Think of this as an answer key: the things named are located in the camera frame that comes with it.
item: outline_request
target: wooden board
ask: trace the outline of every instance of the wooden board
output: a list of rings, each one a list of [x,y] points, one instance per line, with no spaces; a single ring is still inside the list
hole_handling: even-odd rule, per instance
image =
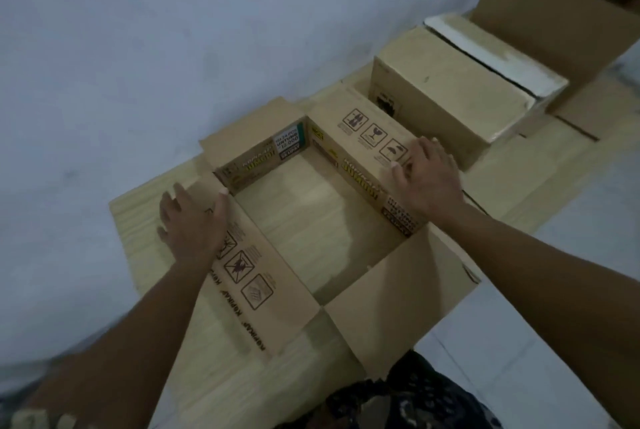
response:
[[[366,94],[370,71],[364,67],[342,82]],[[300,107],[308,110],[326,92]],[[594,168],[639,137],[635,116],[599,142],[554,119],[530,138],[516,136],[500,144],[465,181],[494,216],[532,232],[577,194]],[[195,180],[204,168],[204,159],[194,158],[110,203],[140,293],[172,262],[156,239],[162,192],[173,182]],[[322,304],[403,240],[315,150],[286,162],[237,199]],[[207,280],[169,381],[183,424],[270,428],[364,377],[324,312],[268,364],[240,329]]]

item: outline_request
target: black print on box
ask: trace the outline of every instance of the black print on box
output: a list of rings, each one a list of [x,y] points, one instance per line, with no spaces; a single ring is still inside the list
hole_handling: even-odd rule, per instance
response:
[[[406,153],[406,147],[395,139],[391,139],[387,144],[382,146],[380,152],[389,161],[400,162],[400,158],[402,158],[404,153]]]
[[[251,279],[241,292],[254,311],[273,295],[273,289],[269,287],[261,274]]]
[[[342,121],[353,131],[356,131],[365,125],[367,120],[369,120],[369,118],[357,109],[354,109],[347,117],[342,119]]]
[[[360,134],[360,137],[373,147],[376,147],[387,137],[387,133],[382,130],[379,125],[373,123],[367,130]]]
[[[246,275],[253,270],[254,265],[246,256],[244,250],[234,255],[228,263],[225,264],[225,271],[238,284]]]
[[[222,257],[227,255],[237,246],[238,246],[238,242],[236,242],[236,239],[233,238],[233,235],[231,235],[231,233],[227,231],[227,235],[225,236],[225,243],[220,249],[220,252],[218,252],[218,258],[222,259]]]

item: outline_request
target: white wall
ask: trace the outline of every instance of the white wall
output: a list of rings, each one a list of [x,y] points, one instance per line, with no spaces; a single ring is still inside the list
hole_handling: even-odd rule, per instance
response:
[[[0,0],[0,364],[57,353],[136,301],[110,199],[476,1]]]

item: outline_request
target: forearm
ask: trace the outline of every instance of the forearm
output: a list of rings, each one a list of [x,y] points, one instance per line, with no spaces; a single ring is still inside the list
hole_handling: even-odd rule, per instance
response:
[[[456,205],[436,224],[541,334],[600,339],[610,348],[640,344],[640,283],[574,257]]]
[[[210,264],[174,264],[123,320],[47,379],[28,407],[70,413],[100,429],[146,426]]]

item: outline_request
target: white tile floor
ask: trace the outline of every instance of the white tile floor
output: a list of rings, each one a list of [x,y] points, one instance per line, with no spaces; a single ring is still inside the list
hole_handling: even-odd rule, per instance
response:
[[[640,280],[640,148],[618,159],[536,237]],[[487,404],[505,427],[615,424],[491,283],[417,345],[434,367]]]

